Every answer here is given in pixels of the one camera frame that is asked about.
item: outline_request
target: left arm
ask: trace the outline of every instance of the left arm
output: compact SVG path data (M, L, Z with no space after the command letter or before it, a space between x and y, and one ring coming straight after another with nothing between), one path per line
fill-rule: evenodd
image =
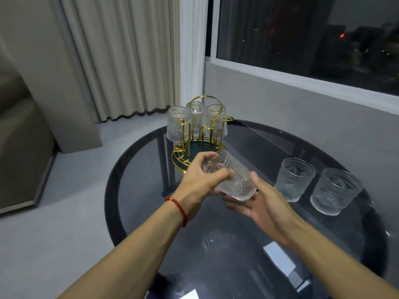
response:
M173 194L173 198L186 212L188 220L194 218L204 198L220 182L233 176L227 169L212 174L202 172L203 160L215 154L198 153ZM182 224L183 216L177 206L172 201L165 202L58 298L144 298Z

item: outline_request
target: clear glass cup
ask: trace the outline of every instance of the clear glass cup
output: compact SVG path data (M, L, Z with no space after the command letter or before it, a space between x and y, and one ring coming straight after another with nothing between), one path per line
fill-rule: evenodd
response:
M207 107L205 122L204 122L205 126L209 128L211 127L212 120L215 118L215 116L218 115L220 107L222 107L220 104L212 104ZM225 116L226 116L226 107L223 106L222 113L213 122L212 138L220 139L220 135L222 135L222 137L225 137L227 135L227 124L225 121L223 121ZM206 130L205 134L206 136L210 136L211 130Z
M362 184L352 174L328 168L322 172L310 197L310 202L317 211L336 216L352 202L362 189Z
M216 188L239 201L250 199L254 195L256 187L249 179L250 172L247 167L225 149L218 150L217 154L216 158L204 162L202 171L213 173L221 168L234 170L234 177L231 180L221 182Z
M193 135L199 136L201 134L205 106L202 102L195 100L187 103L186 108L192 114L191 128L193 128Z
M315 175L315 168L306 161L286 158L281 163L275 188L288 202L297 202Z
M179 143L183 139L183 126L179 124L180 120L183 120L182 123L191 123L188 110L182 106L171 107L168 111L166 137L175 143ZM185 141L188 139L188 130L189 127L187 124L184 126Z

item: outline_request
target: glass tabletop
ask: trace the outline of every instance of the glass tabletop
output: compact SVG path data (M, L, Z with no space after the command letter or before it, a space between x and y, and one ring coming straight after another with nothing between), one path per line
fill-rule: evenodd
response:
M166 127L131 145L115 164L105 192L105 217L114 245L140 226L173 193L183 173L171 161ZM293 209L377 275L387 262L385 227L363 190L338 216L327 216L309 198L325 168L346 170L310 143L265 125L235 120L223 138L227 150L274 185L287 157L311 163L317 175ZM280 247L255 223L207 198L199 214L177 234L151 289L153 298L181 298L196 290L207 298L327 298L299 257Z

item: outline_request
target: gray sofa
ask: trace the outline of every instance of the gray sofa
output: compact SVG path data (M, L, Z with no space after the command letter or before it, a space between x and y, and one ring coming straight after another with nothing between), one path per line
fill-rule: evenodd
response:
M0 213L37 203L54 143L21 77L0 72Z

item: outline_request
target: gray floor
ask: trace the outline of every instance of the gray floor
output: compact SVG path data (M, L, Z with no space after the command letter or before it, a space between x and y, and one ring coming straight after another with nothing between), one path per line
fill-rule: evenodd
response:
M104 218L108 175L165 114L101 124L103 146L59 153L37 208L0 217L1 298L56 298L112 250Z

